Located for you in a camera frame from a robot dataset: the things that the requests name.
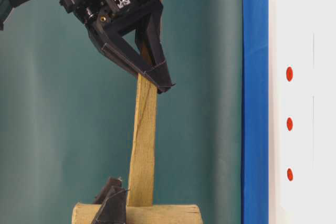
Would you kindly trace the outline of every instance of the wooden base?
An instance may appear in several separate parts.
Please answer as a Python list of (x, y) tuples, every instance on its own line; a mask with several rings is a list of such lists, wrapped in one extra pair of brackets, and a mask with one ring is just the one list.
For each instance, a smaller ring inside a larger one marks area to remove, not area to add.
[[(91, 224), (100, 205), (76, 204), (72, 224)], [(127, 207), (127, 224), (203, 224), (196, 205), (157, 205), (152, 207)]]

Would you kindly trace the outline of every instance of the wooden stick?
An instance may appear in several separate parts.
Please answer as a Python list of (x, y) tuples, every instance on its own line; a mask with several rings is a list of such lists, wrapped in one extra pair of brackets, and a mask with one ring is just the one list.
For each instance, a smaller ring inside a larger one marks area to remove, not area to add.
[[(148, 58), (144, 47), (142, 57)], [(155, 168), (155, 128), (157, 88), (142, 75), (138, 75), (133, 148), (129, 175), (127, 206), (153, 205)]]
[[(91, 224), (100, 205), (78, 203), (72, 212), (72, 224)], [(203, 224), (196, 205), (127, 207), (127, 224)]]

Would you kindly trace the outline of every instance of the black object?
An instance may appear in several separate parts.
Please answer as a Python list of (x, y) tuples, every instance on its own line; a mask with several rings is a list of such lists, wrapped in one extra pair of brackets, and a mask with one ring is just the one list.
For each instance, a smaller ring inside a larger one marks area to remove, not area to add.
[[(10, 10), (26, 1), (0, 0), (0, 29)], [(145, 76), (159, 93), (172, 87), (160, 42), (160, 0), (60, 0), (60, 4), (85, 25), (91, 41), (107, 58), (136, 77)], [(144, 45), (147, 48), (144, 58), (122, 38), (133, 30), (139, 51)]]
[(125, 224), (127, 191), (121, 181), (109, 178), (94, 204), (101, 204), (91, 224)]

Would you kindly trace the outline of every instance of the blue tape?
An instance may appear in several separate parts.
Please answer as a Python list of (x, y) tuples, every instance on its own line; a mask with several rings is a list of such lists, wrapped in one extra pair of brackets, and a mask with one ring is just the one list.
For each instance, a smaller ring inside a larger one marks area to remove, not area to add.
[(244, 224), (268, 224), (268, 0), (243, 0)]

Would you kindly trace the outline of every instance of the robotic arm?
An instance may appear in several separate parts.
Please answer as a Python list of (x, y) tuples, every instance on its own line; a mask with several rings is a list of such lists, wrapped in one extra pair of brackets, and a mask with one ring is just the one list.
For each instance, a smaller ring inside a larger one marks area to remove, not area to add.
[[(12, 9), (27, 1), (0, 0), (1, 30)], [(160, 0), (60, 0), (60, 4), (85, 25), (95, 47), (108, 59), (135, 76), (145, 76), (159, 93), (172, 87), (160, 42)], [(122, 38), (133, 30), (138, 49), (142, 51), (145, 45), (149, 59)]]

